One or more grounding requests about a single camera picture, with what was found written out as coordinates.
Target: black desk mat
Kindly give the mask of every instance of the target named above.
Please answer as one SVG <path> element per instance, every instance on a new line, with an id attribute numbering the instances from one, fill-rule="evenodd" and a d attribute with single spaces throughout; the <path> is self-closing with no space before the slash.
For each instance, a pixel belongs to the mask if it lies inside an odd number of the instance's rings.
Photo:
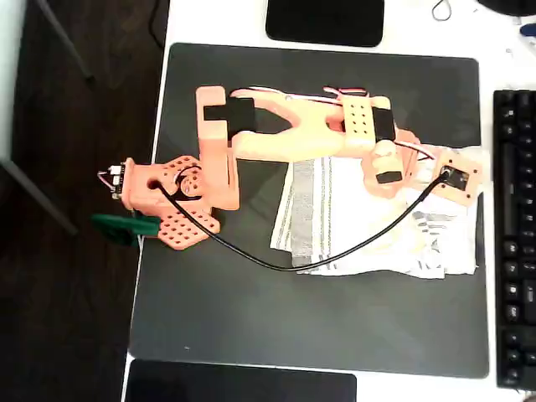
<path id="1" fill-rule="evenodd" d="M 399 126 L 424 143 L 480 143 L 478 66 L 471 59 L 175 44 L 167 72 L 159 162 L 198 155 L 194 92 L 201 85 L 319 95 L 323 85 L 365 86 L 388 96 Z M 218 213 L 221 235 L 290 265 L 287 253 L 269 248 L 286 165 L 240 161 L 239 171 L 242 204 Z M 185 251 L 148 240 L 130 352 L 163 361 L 483 377 L 481 224 L 477 237 L 477 273 L 433 281 L 392 272 L 299 276 L 260 268 L 210 240 Z"/>
<path id="2" fill-rule="evenodd" d="M 354 402 L 352 374 L 134 360 L 126 402 Z"/>

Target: white towel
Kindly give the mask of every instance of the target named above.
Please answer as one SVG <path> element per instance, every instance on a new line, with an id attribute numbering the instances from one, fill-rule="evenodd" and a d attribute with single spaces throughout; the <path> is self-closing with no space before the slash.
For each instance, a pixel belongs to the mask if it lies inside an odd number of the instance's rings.
<path id="1" fill-rule="evenodd" d="M 457 150 L 483 162 L 480 147 Z M 435 162 L 419 162 L 420 183 L 429 183 Z M 396 219 L 420 192 L 404 188 L 394 199 L 377 198 L 363 186 L 358 159 L 324 157 L 289 164 L 271 247 L 303 265 L 343 252 Z M 325 276 L 396 271 L 421 278 L 472 274 L 477 203 L 471 207 L 431 194 L 414 212 L 371 245 L 307 273 Z"/>

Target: dark wooden floor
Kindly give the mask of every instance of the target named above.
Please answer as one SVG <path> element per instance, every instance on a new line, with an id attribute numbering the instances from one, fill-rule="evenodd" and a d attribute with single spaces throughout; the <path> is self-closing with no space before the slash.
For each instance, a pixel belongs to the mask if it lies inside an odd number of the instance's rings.
<path id="1" fill-rule="evenodd" d="M 50 0 L 95 74 L 85 82 L 28 0 L 13 123 L 15 159 L 80 229 L 70 238 L 0 172 L 0 400 L 117 401 L 137 251 L 106 243 L 93 213 L 124 214 L 96 179 L 149 160 L 162 53 L 152 1 Z M 167 2 L 156 31 L 163 38 Z"/>

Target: phone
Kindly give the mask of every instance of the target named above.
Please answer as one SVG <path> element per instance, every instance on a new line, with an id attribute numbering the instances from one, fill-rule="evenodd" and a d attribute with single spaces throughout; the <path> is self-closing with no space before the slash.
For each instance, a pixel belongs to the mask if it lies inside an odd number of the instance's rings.
<path id="1" fill-rule="evenodd" d="M 275 40 L 374 47 L 384 33 L 384 0 L 269 0 L 266 34 Z"/>

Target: keyboard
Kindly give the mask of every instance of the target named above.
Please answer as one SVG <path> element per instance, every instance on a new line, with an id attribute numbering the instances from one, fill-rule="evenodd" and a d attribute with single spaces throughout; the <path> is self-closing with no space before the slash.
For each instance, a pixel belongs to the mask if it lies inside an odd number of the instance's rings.
<path id="1" fill-rule="evenodd" d="M 493 96 L 497 385 L 536 390 L 536 91 Z"/>

